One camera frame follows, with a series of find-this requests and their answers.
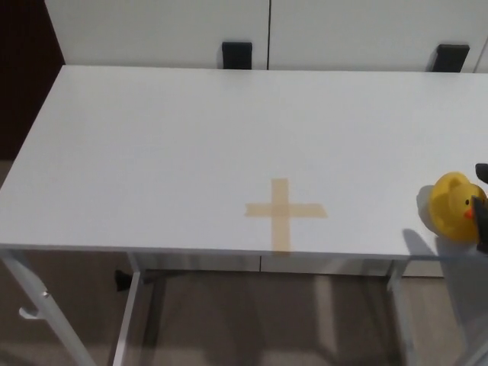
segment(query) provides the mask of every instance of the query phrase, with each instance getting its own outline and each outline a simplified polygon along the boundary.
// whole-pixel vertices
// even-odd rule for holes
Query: black object
[[[476,164],[477,177],[488,184],[488,164]]]
[[[467,44],[439,44],[432,72],[461,72],[468,52]]]
[[[117,292],[129,290],[131,282],[131,274],[127,274],[118,269],[115,271],[115,284],[117,285]]]
[[[488,184],[488,164],[476,164],[476,175],[481,181]],[[477,250],[488,254],[488,208],[479,198],[474,198],[473,212],[480,239]]]
[[[480,239],[476,247],[477,251],[488,254],[488,209],[477,197],[473,197],[473,213]]]
[[[252,69],[251,42],[223,42],[223,68],[232,70]]]

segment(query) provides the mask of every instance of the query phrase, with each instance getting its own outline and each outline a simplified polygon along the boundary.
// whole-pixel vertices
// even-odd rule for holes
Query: floor
[[[0,162],[0,184],[8,167]],[[32,252],[28,257],[97,364],[110,364],[127,296],[115,291],[113,276],[115,269],[128,270],[124,256]],[[462,342],[444,281],[407,278],[403,284],[420,364],[453,364]],[[3,264],[0,288],[0,365],[72,365],[45,323],[19,317],[19,307],[29,301]],[[151,300],[153,291],[164,294],[164,307],[162,296]],[[183,274],[143,289],[127,364],[402,364],[391,309],[384,278]]]

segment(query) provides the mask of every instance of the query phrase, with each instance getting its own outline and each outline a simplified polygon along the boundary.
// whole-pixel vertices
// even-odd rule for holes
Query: duck beak
[[[467,219],[473,219],[473,209],[470,208],[469,210],[467,210],[465,213],[464,213],[464,217],[466,217]]]

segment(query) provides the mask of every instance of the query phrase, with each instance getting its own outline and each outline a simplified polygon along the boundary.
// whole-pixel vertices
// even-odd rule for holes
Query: metal table frame
[[[136,303],[137,294],[143,285],[145,272],[150,268],[144,268],[141,261],[137,260],[136,255],[127,253],[133,270],[130,282],[129,294],[124,311],[124,318],[120,325],[120,332],[117,340],[117,348],[114,354],[113,366],[122,366],[127,349],[127,337],[130,331],[130,321]],[[0,250],[0,256],[7,269],[12,273],[15,280],[22,287],[24,292],[34,303],[36,309],[29,311],[24,308],[19,313],[26,319],[43,319],[49,324],[57,337],[64,344],[72,358],[80,366],[95,366],[88,350],[69,324],[62,310],[56,304],[53,296],[49,293],[44,283],[33,271],[28,260],[21,250]],[[396,321],[400,331],[401,346],[408,366],[417,365],[416,350],[413,344],[413,337],[409,327],[409,320],[403,299],[401,279],[408,265],[409,260],[396,260],[390,271],[390,280],[387,289],[393,298]],[[480,359],[488,353],[488,332],[479,337],[478,342],[467,345],[465,353],[457,360],[456,365],[472,366],[477,364]]]

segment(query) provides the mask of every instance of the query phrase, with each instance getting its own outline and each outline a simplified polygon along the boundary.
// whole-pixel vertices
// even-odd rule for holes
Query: table leg
[[[45,319],[70,355],[80,366],[95,366],[86,347],[80,341],[53,296],[32,270],[29,262],[18,250],[0,250],[0,257],[7,269],[34,303],[42,319]]]
[[[391,292],[393,297],[393,305],[395,307],[396,320],[400,328],[400,339],[402,342],[406,365],[414,366],[417,364],[416,352],[413,345],[412,333],[410,332],[409,318],[406,313],[405,300],[403,298],[401,286],[401,279],[408,263],[408,260],[393,261],[392,272],[390,275],[390,280],[388,281],[387,289],[389,292]]]

